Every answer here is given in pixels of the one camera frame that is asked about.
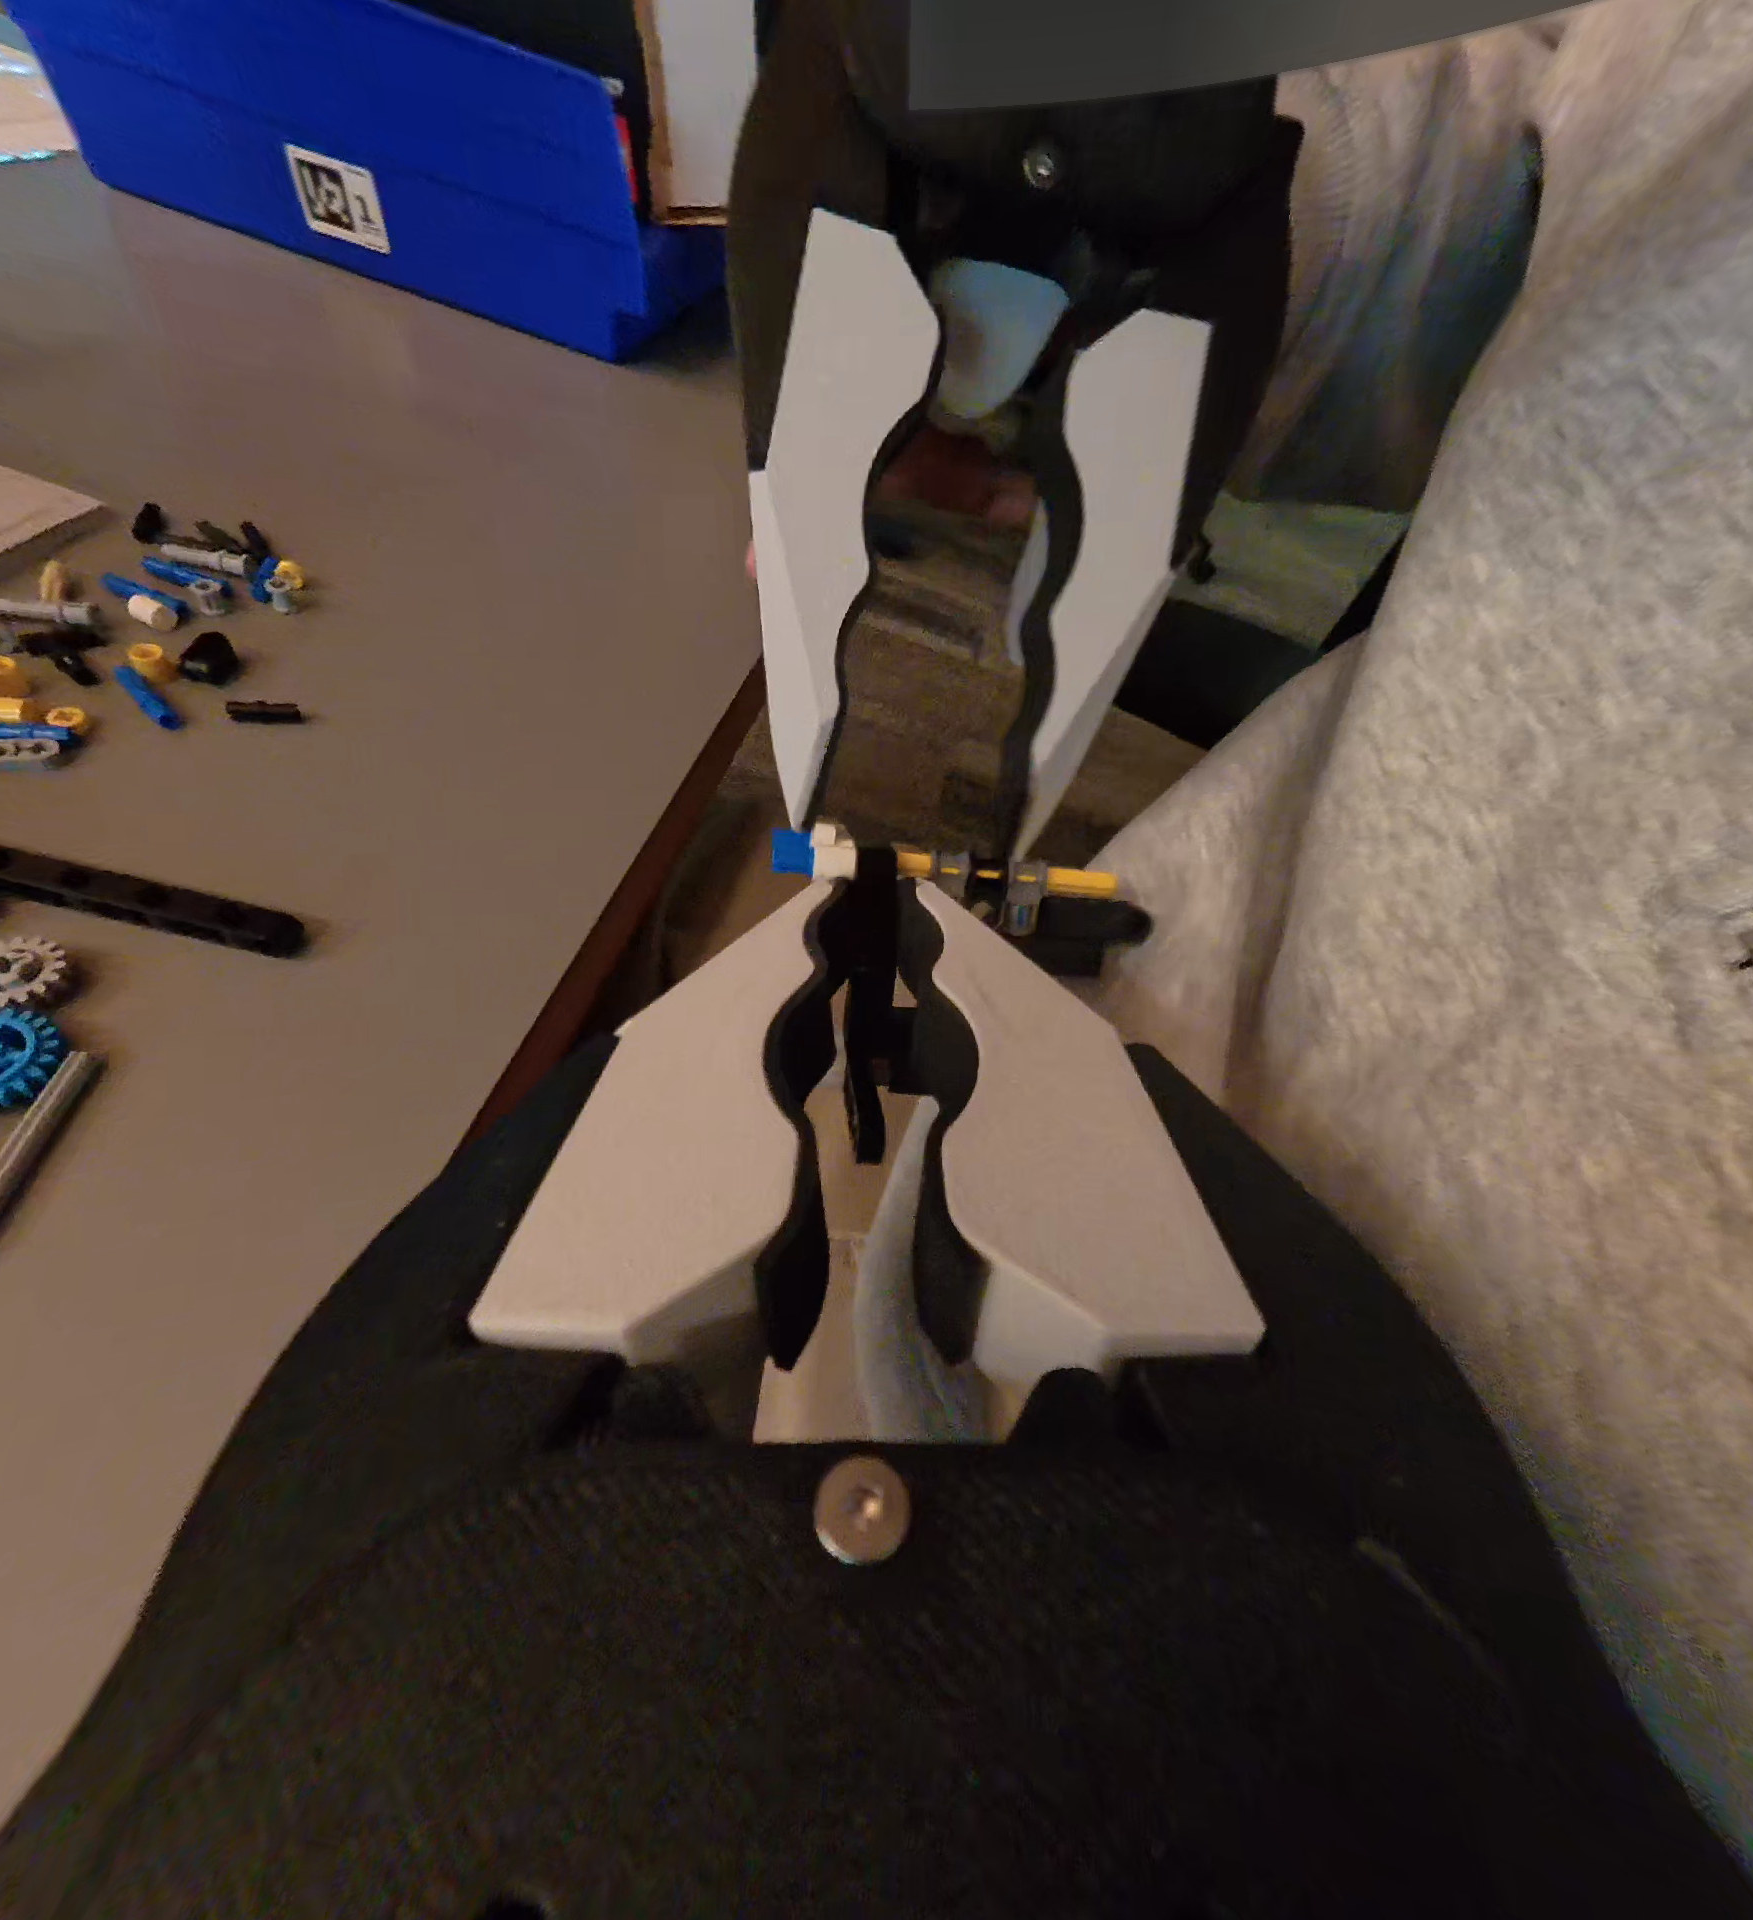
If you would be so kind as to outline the yellow lego axle with bushes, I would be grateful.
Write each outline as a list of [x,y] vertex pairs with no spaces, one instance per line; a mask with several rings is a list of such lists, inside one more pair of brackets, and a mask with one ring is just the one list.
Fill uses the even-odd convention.
[[1103,870],[1052,868],[1039,858],[971,855],[948,848],[895,848],[898,876],[935,886],[971,916],[983,916],[1006,938],[1032,938],[1046,922],[1062,923],[1072,909],[1126,906],[1118,876]]

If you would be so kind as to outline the grey hoodie person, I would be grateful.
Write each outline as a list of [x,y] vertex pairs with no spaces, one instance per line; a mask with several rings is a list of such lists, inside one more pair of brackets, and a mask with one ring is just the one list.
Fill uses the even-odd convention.
[[1109,1012],[1406,1287],[1753,1872],[1753,3],[1524,21],[1540,205],[1368,630],[1109,848]]

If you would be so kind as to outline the pile of lego beams and gears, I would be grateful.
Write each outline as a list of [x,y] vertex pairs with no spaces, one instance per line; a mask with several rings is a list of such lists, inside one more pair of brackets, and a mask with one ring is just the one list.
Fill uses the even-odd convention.
[[[0,775],[52,769],[82,753],[86,738],[86,708],[40,706],[21,663],[0,654]],[[308,950],[308,923],[274,906],[4,843],[0,898],[269,961]],[[80,965],[62,938],[41,931],[0,935],[0,1116],[14,1116],[0,1139],[0,1220],[14,1212],[102,1070],[102,1061],[73,1041],[52,1016],[76,980]]]

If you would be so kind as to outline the blue storage bin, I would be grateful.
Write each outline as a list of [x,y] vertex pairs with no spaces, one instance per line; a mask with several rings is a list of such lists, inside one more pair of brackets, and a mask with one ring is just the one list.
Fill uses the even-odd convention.
[[637,357],[721,294],[659,226],[644,106],[444,3],[9,3],[95,181],[574,349]]

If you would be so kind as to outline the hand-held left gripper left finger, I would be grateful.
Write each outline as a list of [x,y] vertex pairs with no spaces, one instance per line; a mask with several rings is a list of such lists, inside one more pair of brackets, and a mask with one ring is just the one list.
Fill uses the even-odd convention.
[[813,978],[807,928],[827,898],[811,880],[621,1026],[469,1311],[479,1342],[693,1372],[768,1357],[751,1263],[797,1189],[768,1033]]

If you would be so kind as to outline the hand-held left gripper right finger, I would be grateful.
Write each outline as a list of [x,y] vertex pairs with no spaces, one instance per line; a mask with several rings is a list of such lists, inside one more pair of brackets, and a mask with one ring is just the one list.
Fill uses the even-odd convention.
[[925,880],[895,955],[935,1112],[910,1227],[933,1350],[1018,1398],[1066,1369],[1250,1355],[1266,1313],[1115,1029]]

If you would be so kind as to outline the scatter of small lego pins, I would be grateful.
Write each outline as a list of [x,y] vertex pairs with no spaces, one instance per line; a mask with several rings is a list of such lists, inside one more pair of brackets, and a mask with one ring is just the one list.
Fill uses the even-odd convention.
[[102,562],[49,550],[0,579],[0,738],[57,738],[76,753],[117,700],[151,732],[174,735],[194,706],[236,726],[296,726],[306,708],[254,692],[240,621],[296,621],[317,578],[249,518],[174,522],[145,500],[129,543]]

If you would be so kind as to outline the white cardboard box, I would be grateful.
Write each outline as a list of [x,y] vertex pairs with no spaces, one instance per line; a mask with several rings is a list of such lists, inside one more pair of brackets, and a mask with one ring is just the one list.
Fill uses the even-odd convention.
[[721,226],[755,87],[755,3],[629,3],[644,54],[650,206],[659,226]]

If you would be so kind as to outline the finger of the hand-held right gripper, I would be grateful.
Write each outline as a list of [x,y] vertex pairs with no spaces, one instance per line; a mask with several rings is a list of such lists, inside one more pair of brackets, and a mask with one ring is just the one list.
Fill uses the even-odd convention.
[[841,722],[841,645],[870,587],[867,493],[938,372],[938,314],[895,236],[818,206],[748,534],[774,775],[818,818]]
[[1006,591],[1020,700],[999,749],[1005,844],[1039,838],[1169,597],[1209,345],[1209,323],[1136,307],[1072,345],[1032,396],[1037,517]]

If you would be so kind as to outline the black lego beam assembly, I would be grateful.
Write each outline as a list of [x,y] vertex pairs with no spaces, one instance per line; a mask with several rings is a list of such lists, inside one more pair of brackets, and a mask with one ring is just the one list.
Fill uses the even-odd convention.
[[[825,912],[822,938],[827,969],[841,990],[841,1116],[853,1160],[883,1164],[890,1155],[883,1092],[910,1092],[915,1012],[895,1002],[895,990],[904,980],[904,886],[916,880],[898,876],[895,848],[860,848],[848,831],[827,819],[818,827],[776,827],[772,835],[772,868],[788,876],[847,888],[840,906]],[[1046,922],[1039,935],[1006,941],[1052,978],[1099,978],[1111,950],[1134,950],[1148,935],[1149,912],[1126,898],[1126,906],[1103,906],[1099,912],[1094,906],[1072,909],[1062,923]]]

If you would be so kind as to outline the person's right forearm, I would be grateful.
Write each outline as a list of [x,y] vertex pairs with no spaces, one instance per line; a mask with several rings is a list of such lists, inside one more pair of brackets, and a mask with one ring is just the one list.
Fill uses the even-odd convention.
[[1291,304],[1250,493],[1412,511],[1534,249],[1536,45],[1486,33],[1287,73]]

